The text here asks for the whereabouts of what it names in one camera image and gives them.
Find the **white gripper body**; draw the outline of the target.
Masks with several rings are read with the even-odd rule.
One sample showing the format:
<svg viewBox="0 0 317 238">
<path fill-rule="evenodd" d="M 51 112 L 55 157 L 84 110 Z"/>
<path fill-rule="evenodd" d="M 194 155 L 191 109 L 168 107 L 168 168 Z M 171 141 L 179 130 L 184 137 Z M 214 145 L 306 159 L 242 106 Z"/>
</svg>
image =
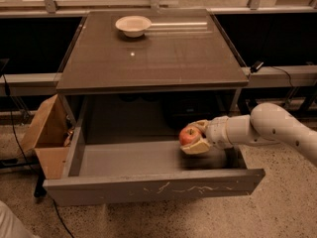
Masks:
<svg viewBox="0 0 317 238">
<path fill-rule="evenodd" d="M 217 149 L 229 149 L 232 144 L 227 136 L 228 116 L 217 117 L 207 123 L 205 135 L 210 145 Z"/>
</svg>

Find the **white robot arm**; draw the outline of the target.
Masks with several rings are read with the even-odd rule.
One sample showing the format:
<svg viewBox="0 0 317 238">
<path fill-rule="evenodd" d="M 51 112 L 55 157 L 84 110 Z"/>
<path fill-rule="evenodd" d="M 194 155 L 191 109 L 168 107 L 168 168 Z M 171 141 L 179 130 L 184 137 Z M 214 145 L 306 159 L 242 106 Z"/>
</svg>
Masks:
<svg viewBox="0 0 317 238">
<path fill-rule="evenodd" d="M 317 166 L 317 132 L 273 103 L 256 106 L 250 115 L 221 116 L 189 123 L 179 133 L 180 149 L 187 155 L 230 149 L 235 145 L 283 143 Z"/>
</svg>

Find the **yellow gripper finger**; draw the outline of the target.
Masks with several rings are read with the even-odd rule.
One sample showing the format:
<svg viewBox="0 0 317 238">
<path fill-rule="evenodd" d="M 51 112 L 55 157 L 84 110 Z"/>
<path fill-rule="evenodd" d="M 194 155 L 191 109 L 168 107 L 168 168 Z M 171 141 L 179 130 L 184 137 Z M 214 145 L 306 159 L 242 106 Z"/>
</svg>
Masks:
<svg viewBox="0 0 317 238">
<path fill-rule="evenodd" d="M 198 155 L 202 153 L 206 153 L 210 150 L 211 145 L 208 143 L 206 139 L 200 138 L 197 141 L 182 144 L 180 149 L 186 155 Z"/>
<path fill-rule="evenodd" d="M 205 133 L 208 127 L 209 121 L 206 119 L 194 121 L 189 123 L 189 126 L 196 127 L 201 133 Z"/>
</svg>

